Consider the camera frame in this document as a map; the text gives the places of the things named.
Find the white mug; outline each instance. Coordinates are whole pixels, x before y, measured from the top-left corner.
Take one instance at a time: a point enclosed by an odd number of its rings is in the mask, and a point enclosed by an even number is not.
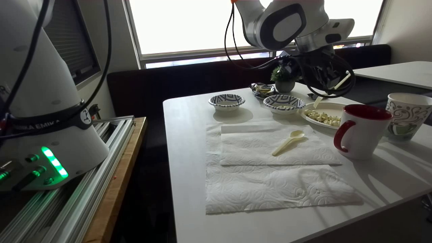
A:
[[[347,158],[371,158],[391,113],[385,109],[352,104],[344,106],[343,124],[335,133],[333,144]]]

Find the blue and white bowl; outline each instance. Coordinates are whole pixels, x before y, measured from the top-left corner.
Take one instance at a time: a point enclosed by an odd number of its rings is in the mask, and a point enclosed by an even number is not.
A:
[[[213,95],[208,102],[213,105],[216,110],[235,110],[244,102],[244,98],[238,94],[225,93]]]
[[[302,99],[290,94],[273,94],[263,99],[263,104],[277,114],[298,113],[305,105]]]

